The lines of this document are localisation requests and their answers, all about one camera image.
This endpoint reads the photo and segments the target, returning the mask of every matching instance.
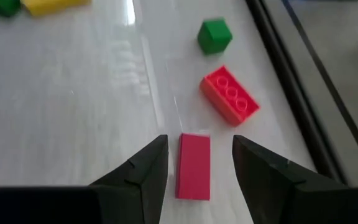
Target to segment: white table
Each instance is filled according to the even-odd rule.
[[[196,35],[223,16],[234,39],[204,57]],[[225,64],[261,105],[228,126],[198,91]],[[211,201],[174,197],[181,132],[211,135]],[[86,185],[158,134],[170,162],[161,223],[252,223],[231,155],[233,134],[313,163],[243,0],[94,0],[0,18],[0,185]]]

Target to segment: pink block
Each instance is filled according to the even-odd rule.
[[[209,136],[182,134],[177,167],[176,197],[209,200],[211,143]]]

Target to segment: gray floor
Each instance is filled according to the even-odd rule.
[[[358,127],[358,1],[291,5]]]

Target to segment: lego stud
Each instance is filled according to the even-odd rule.
[[[247,107],[248,107],[248,101],[244,98],[238,98],[236,100],[236,108],[237,110],[239,111],[246,111],[247,110]]]
[[[226,77],[218,77],[216,79],[216,85],[221,88],[221,89],[226,89],[227,86],[229,85],[229,80],[227,80]]]
[[[228,100],[235,100],[237,98],[238,92],[234,87],[229,87],[226,89],[226,97]]]

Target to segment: yellow block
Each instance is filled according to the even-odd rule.
[[[88,4],[91,0],[22,0],[33,16],[43,16],[67,7]]]

